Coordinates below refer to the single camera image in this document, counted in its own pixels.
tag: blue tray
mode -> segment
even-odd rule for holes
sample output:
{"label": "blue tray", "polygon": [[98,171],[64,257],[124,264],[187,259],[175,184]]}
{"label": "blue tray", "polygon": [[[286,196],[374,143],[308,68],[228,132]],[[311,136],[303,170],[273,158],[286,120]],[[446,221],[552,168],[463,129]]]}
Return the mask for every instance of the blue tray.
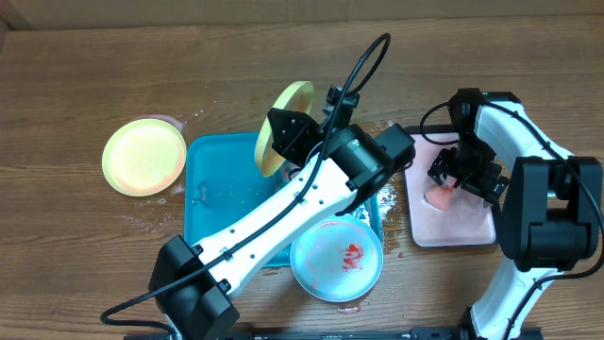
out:
{"label": "blue tray", "polygon": [[[210,135],[189,147],[183,232],[189,246],[237,222],[283,185],[279,172],[264,178],[256,168],[257,137],[257,132]],[[351,215],[367,223],[381,241],[375,196]],[[286,246],[265,267],[290,265],[290,248]]]}

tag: light blue bowl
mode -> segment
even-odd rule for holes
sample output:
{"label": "light blue bowl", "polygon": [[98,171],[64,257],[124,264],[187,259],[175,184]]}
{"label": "light blue bowl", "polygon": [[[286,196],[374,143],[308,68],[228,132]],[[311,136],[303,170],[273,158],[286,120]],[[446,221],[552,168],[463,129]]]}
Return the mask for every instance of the light blue bowl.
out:
{"label": "light blue bowl", "polygon": [[[246,216],[283,185],[280,175],[264,178],[256,168],[257,138],[257,132],[210,135],[189,147],[183,234],[190,246]],[[351,214],[381,239],[375,197]],[[290,265],[290,248],[286,246],[266,267]]]}
{"label": "light blue bowl", "polygon": [[384,263],[381,243],[360,219],[332,216],[292,243],[292,271],[311,295],[346,302],[365,295]]}

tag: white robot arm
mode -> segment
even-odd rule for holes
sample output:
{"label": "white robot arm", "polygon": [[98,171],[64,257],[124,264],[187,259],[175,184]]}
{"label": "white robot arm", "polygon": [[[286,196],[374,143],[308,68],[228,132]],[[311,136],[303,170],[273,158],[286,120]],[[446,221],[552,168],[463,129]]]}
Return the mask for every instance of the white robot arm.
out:
{"label": "white robot arm", "polygon": [[[520,116],[534,125],[525,114],[522,104],[511,101],[494,103],[510,111],[518,112]],[[572,156],[568,150],[554,144],[538,127],[535,125],[534,127],[561,156],[565,159]],[[481,106],[478,109],[474,131],[478,138],[493,149],[508,169],[513,169],[515,160],[519,157],[534,156],[544,160],[553,160],[553,157],[543,149],[542,145],[519,120],[502,110]],[[504,257],[487,291],[472,306],[470,313],[476,335],[485,339],[503,339],[509,320],[522,298],[529,291],[530,286],[536,280],[561,273],[555,267],[532,268],[528,272],[521,272],[513,260]],[[552,282],[545,283],[541,290],[537,290],[532,295],[522,313],[514,322],[510,339],[520,335],[520,328],[524,319]]]}
{"label": "white robot arm", "polygon": [[[549,145],[562,159],[570,159],[583,181],[590,182],[590,192],[597,193],[598,205],[601,166],[593,158],[575,158],[553,143],[530,121],[524,107],[511,93],[461,89],[451,98],[448,108],[454,127],[460,133],[458,147],[462,149],[453,156],[453,168],[463,171],[462,164],[473,163],[472,158],[478,153],[486,174],[483,178],[493,175],[490,171],[496,167],[484,164],[484,158],[493,155],[512,171],[497,227],[497,238],[506,257],[469,314],[473,337],[517,338],[530,309],[553,280],[543,283],[523,302],[533,284],[561,275],[577,260],[591,257],[598,242],[596,212],[579,192],[578,184],[543,144]],[[489,196],[490,188],[488,185],[485,188],[479,178],[480,174],[474,185],[469,186],[475,193]],[[569,205],[566,209],[549,209],[548,197],[569,200]]]}
{"label": "white robot arm", "polygon": [[[314,156],[294,180],[246,217],[200,240],[197,245],[204,251],[199,254],[199,261],[206,264],[217,258],[225,249],[240,243],[283,211],[302,190],[317,160],[318,156]],[[227,295],[231,298],[238,296],[250,279],[282,248],[319,221],[350,206],[357,190],[351,191],[346,186],[348,181],[346,173],[332,159],[323,161],[303,204],[298,204],[274,226],[235,252],[231,259],[210,269],[216,281],[229,282]]]}

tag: yellow lid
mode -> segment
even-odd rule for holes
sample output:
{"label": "yellow lid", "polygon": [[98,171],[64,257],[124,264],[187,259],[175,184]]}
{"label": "yellow lid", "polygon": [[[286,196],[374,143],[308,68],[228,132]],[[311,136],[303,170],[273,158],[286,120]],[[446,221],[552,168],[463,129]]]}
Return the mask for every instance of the yellow lid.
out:
{"label": "yellow lid", "polygon": [[[296,81],[285,89],[273,104],[273,108],[310,113],[314,88],[309,81]],[[264,177],[273,175],[285,159],[272,148],[273,131],[268,118],[264,119],[254,152],[254,162]]]}
{"label": "yellow lid", "polygon": [[140,119],[120,127],[103,151],[103,174],[118,192],[149,196],[180,175],[187,145],[180,132],[159,119]]}

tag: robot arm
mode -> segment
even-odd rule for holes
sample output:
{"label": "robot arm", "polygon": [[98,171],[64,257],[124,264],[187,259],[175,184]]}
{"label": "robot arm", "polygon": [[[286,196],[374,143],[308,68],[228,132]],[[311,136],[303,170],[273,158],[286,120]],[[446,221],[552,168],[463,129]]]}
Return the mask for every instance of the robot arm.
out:
{"label": "robot arm", "polygon": [[[512,170],[512,180],[496,229],[505,257],[487,291],[470,311],[473,336],[496,340],[505,336],[514,312],[533,283],[570,270],[579,259],[591,257],[596,250],[598,236],[596,214],[590,209],[584,194],[579,192],[577,184],[523,123],[501,108],[517,112],[555,152],[569,159],[579,170],[581,179],[589,183],[590,192],[597,194],[598,200],[602,179],[597,160],[575,158],[568,150],[554,144],[529,120],[513,94],[461,89],[449,101],[451,120],[460,133],[461,152],[449,157],[455,161],[441,169],[452,168],[461,172],[463,165],[474,163],[472,158],[478,154],[479,160],[487,161],[497,155]],[[491,178],[489,172],[492,169],[492,166],[483,166],[477,177]],[[492,192],[502,192],[493,190],[484,182],[475,184],[473,189],[479,187],[482,190],[474,190],[474,193],[488,196]],[[565,209],[549,209],[549,197],[568,200],[569,204]],[[512,324],[510,339],[521,334],[525,317],[551,282],[544,283],[524,305]]]}
{"label": "robot arm", "polygon": [[[276,136],[273,149],[291,162],[301,162],[316,145],[306,136],[317,136],[312,118],[299,112],[272,109],[269,119],[279,131],[301,128]],[[304,124],[293,125],[295,119]],[[277,252],[305,230],[334,213],[348,213],[376,193],[415,155],[413,138],[396,124],[376,138],[359,126],[347,124],[329,139],[327,158],[320,164],[313,185],[304,200],[278,220],[270,229],[239,247],[226,260],[212,266],[197,280],[169,293],[156,296],[156,302],[178,336],[187,340],[214,340],[239,318],[230,299],[238,296],[251,278]],[[305,133],[312,128],[313,133]],[[217,259],[228,249],[265,226],[288,207],[307,184],[320,155],[310,158],[297,177],[247,216],[210,237],[188,247],[177,236],[159,251],[149,290],[170,284]]]}

